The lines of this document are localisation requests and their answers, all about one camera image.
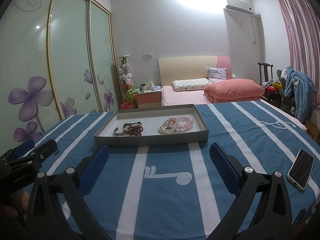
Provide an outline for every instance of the purple pillow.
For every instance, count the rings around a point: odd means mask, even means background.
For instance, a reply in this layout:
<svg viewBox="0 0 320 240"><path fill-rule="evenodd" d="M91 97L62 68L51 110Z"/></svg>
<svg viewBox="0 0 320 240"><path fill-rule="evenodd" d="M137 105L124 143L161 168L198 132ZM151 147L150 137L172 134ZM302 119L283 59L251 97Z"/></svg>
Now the purple pillow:
<svg viewBox="0 0 320 240"><path fill-rule="evenodd" d="M227 79L227 68L208 67L208 79L210 82L219 82Z"/></svg>

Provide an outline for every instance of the pink curtain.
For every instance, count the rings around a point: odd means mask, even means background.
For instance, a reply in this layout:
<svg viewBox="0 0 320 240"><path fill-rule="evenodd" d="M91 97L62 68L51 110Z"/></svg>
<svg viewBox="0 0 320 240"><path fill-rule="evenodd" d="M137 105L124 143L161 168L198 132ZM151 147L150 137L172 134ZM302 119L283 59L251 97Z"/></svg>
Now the pink curtain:
<svg viewBox="0 0 320 240"><path fill-rule="evenodd" d="M320 20L308 0L278 0L287 30L290 66L315 84L320 105Z"/></svg>

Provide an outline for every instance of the phone screen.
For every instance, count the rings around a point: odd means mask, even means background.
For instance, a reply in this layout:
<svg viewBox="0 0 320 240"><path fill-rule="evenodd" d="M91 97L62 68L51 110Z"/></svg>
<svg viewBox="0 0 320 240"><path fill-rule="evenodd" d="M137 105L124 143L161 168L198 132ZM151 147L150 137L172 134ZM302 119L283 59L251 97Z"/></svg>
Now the phone screen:
<svg viewBox="0 0 320 240"><path fill-rule="evenodd" d="M289 176L303 188L307 185L313 161L314 158L305 150L301 149L289 172Z"/></svg>

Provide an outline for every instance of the white pillow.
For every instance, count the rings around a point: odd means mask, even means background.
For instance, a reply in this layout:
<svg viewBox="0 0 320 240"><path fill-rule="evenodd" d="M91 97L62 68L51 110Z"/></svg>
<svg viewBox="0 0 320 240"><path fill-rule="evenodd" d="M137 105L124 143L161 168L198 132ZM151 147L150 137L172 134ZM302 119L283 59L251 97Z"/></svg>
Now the white pillow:
<svg viewBox="0 0 320 240"><path fill-rule="evenodd" d="M190 91L190 90L203 90L207 85L211 84L206 78L175 80L172 82L175 92Z"/></svg>
<svg viewBox="0 0 320 240"><path fill-rule="evenodd" d="M212 83L227 79L227 68L208 67L207 71L208 71L208 79Z"/></svg>

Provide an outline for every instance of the sliding wardrobe door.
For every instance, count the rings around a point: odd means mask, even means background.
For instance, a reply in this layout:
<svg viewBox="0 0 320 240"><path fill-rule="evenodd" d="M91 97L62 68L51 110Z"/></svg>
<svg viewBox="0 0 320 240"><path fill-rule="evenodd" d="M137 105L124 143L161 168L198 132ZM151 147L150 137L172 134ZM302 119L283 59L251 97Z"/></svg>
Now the sliding wardrobe door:
<svg viewBox="0 0 320 240"><path fill-rule="evenodd" d="M60 121L47 65L51 0L13 0L0 19L0 155Z"/></svg>
<svg viewBox="0 0 320 240"><path fill-rule="evenodd" d="M91 3L91 41L95 74L104 111L118 110L118 90L112 55L109 15Z"/></svg>
<svg viewBox="0 0 320 240"><path fill-rule="evenodd" d="M86 7L86 0L54 0L52 9L52 74L65 117L99 111L89 64Z"/></svg>

